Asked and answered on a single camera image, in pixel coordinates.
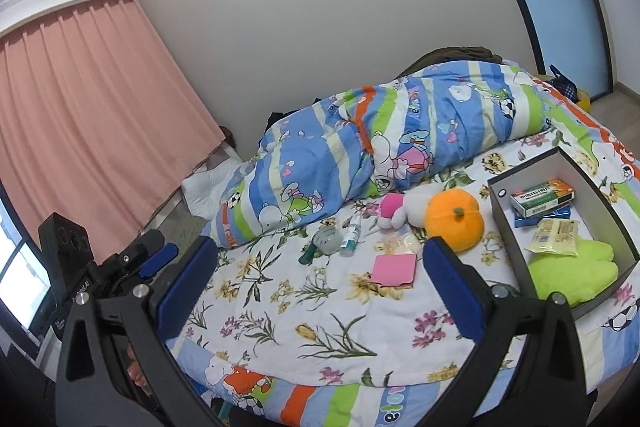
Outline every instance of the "curtain pleat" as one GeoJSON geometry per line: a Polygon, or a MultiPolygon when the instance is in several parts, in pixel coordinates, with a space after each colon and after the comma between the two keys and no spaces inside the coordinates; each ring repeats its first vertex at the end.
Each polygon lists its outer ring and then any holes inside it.
{"type": "Polygon", "coordinates": [[[0,178],[38,240],[58,212],[121,251],[224,139],[138,0],[95,0],[0,45],[0,178]]]}

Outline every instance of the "metal screw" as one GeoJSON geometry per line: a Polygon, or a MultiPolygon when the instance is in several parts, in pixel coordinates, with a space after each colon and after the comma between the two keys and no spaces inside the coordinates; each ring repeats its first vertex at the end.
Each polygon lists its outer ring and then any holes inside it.
{"type": "Polygon", "coordinates": [[[134,286],[132,293],[134,297],[142,299],[149,293],[149,286],[146,284],[138,284],[137,286],[134,286]]]}
{"type": "Polygon", "coordinates": [[[559,292],[553,292],[551,294],[551,300],[556,304],[566,304],[566,297],[559,292]]]}
{"type": "Polygon", "coordinates": [[[502,286],[501,284],[491,286],[491,293],[497,299],[504,299],[510,295],[507,287],[502,286]]]}
{"type": "Polygon", "coordinates": [[[90,298],[91,296],[87,292],[80,292],[78,295],[76,295],[76,304],[80,304],[81,306],[83,304],[87,304],[90,298]]]}

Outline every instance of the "green plush toy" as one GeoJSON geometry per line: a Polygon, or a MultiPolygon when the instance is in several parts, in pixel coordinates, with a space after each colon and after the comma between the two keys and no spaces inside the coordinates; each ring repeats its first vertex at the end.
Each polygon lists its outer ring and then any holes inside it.
{"type": "Polygon", "coordinates": [[[618,278],[611,245],[579,237],[577,250],[577,257],[541,253],[529,263],[538,298],[559,291],[574,307],[593,299],[618,278]]]}

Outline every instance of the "white pillow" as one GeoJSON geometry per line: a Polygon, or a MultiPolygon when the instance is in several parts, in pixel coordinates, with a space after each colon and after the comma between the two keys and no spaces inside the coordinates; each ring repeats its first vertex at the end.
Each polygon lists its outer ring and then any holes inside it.
{"type": "Polygon", "coordinates": [[[229,180],[242,163],[235,158],[223,161],[210,171],[196,172],[180,184],[184,200],[193,216],[213,219],[229,180]]]}

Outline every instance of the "open box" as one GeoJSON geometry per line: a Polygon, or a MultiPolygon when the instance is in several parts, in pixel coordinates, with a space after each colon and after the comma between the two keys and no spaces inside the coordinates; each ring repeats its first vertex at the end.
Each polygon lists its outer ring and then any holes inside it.
{"type": "Polygon", "coordinates": [[[625,282],[640,256],[625,226],[609,201],[593,180],[559,147],[536,156],[488,181],[491,206],[498,231],[511,261],[522,296],[537,298],[529,273],[529,261],[535,255],[525,250],[531,243],[536,227],[513,226],[514,209],[511,194],[558,178],[575,189],[571,202],[571,219],[580,221],[578,235],[595,239],[613,247],[613,262],[618,265],[618,279],[590,301],[573,309],[578,319],[608,299],[625,282]]]}

